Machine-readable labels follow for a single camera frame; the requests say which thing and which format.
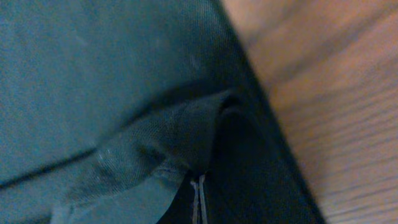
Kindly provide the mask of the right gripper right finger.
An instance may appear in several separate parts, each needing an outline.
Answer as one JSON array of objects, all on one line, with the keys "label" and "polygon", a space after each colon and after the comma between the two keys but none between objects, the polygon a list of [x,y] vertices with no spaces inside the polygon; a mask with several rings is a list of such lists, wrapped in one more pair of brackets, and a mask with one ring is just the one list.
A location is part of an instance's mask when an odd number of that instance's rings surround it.
[{"label": "right gripper right finger", "polygon": [[206,213],[206,197],[205,197],[205,189],[204,189],[205,175],[201,175],[199,177],[199,204],[200,204],[200,215],[201,215],[201,224],[208,224],[208,217]]}]

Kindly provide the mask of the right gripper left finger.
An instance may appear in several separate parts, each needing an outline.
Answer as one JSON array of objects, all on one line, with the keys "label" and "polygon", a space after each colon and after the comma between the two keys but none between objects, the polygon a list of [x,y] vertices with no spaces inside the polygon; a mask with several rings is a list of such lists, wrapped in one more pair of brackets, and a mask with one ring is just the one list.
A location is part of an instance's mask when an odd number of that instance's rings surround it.
[{"label": "right gripper left finger", "polygon": [[191,186],[194,189],[194,198],[193,198],[193,203],[192,203],[192,223],[193,224],[199,224],[200,223],[200,218],[199,218],[199,185],[194,181],[190,181]]}]

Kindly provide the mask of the black t-shirt with white logo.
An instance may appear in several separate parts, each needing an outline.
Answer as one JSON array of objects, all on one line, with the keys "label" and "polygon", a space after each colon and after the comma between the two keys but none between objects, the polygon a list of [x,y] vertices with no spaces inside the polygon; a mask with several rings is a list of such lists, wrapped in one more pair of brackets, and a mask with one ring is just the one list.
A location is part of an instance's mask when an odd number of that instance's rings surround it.
[{"label": "black t-shirt with white logo", "polygon": [[220,1],[1,2],[1,222],[323,223]]}]

